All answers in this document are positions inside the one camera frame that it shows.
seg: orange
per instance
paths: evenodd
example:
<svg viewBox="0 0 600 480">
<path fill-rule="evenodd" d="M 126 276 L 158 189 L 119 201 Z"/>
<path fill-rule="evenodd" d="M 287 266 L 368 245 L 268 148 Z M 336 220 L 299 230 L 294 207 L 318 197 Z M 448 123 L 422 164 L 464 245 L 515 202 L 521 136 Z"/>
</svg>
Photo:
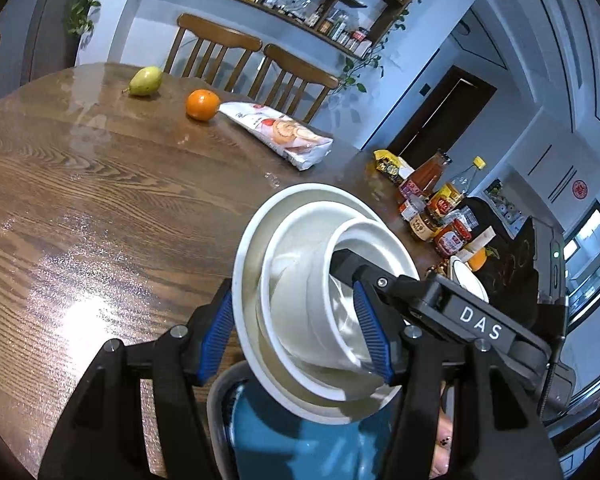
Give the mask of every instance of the orange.
<svg viewBox="0 0 600 480">
<path fill-rule="evenodd" d="M 196 90 L 187 97 L 187 115 L 198 121 L 209 121 L 218 113 L 220 98 L 211 90 Z"/>
<path fill-rule="evenodd" d="M 475 253 L 471 258 L 469 258 L 469 261 L 467 263 L 469 264 L 469 267 L 471 267 L 471 270 L 473 272 L 475 272 L 476 270 L 480 270 L 486 261 L 487 261 L 487 249 L 485 249 L 483 247 L 477 253 Z"/>
</svg>

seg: pear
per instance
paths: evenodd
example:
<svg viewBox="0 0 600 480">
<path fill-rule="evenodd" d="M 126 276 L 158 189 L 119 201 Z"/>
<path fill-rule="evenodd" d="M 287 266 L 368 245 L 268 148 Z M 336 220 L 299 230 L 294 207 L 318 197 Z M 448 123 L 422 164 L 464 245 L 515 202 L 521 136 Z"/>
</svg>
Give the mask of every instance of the pear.
<svg viewBox="0 0 600 480">
<path fill-rule="evenodd" d="M 157 66 L 142 68 L 129 82 L 126 91 L 134 96 L 147 96 L 156 92 L 162 83 L 162 70 Z"/>
</svg>

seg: glass bottle of red sauce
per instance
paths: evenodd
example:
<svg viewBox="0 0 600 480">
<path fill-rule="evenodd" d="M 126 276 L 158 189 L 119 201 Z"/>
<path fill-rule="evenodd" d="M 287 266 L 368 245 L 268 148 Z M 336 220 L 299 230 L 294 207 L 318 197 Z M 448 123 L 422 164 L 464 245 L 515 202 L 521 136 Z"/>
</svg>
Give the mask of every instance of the glass bottle of red sauce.
<svg viewBox="0 0 600 480">
<path fill-rule="evenodd" d="M 427 162 L 411 173 L 396 192 L 399 203 L 403 203 L 410 194 L 428 197 L 440 180 L 445 166 L 451 164 L 451 159 L 441 150 L 438 150 Z"/>
<path fill-rule="evenodd" d="M 433 238 L 436 251 L 444 258 L 450 258 L 471 241 L 471 231 L 458 218 L 442 228 Z"/>
</svg>

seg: screw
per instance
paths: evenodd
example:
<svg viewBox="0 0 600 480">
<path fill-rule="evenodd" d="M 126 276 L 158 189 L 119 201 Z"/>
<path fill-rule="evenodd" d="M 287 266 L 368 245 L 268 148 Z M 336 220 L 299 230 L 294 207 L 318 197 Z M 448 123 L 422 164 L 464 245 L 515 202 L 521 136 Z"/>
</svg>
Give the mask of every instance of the screw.
<svg viewBox="0 0 600 480">
<path fill-rule="evenodd" d="M 174 337 L 176 339 L 182 339 L 184 336 L 187 335 L 187 332 L 189 332 L 189 329 L 187 329 L 187 327 L 184 325 L 176 325 L 171 330 L 169 330 L 171 337 Z"/>
<path fill-rule="evenodd" d="M 488 352 L 489 350 L 491 350 L 491 345 L 488 341 L 485 341 L 484 339 L 476 339 L 474 341 L 474 345 L 475 347 L 480 351 L 480 352 Z"/>
<path fill-rule="evenodd" d="M 120 348 L 120 341 L 117 339 L 109 339 L 106 343 L 104 343 L 103 348 L 105 352 L 115 352 L 118 348 Z"/>
<path fill-rule="evenodd" d="M 409 339 L 417 339 L 422 336 L 422 329 L 419 326 L 409 325 L 405 327 L 404 335 Z"/>
</svg>

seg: white cabinet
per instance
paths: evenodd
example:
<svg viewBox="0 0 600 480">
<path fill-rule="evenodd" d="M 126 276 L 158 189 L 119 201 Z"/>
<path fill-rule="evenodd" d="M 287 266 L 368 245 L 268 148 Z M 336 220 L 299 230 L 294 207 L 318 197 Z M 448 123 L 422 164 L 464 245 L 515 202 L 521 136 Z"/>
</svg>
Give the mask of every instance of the white cabinet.
<svg viewBox="0 0 600 480">
<path fill-rule="evenodd" d="M 542 108 L 523 133 L 509 164 L 565 231 L 580 219 L 600 190 L 596 155 L 578 135 L 567 131 Z M 585 189 L 586 197 L 579 198 Z"/>
</svg>

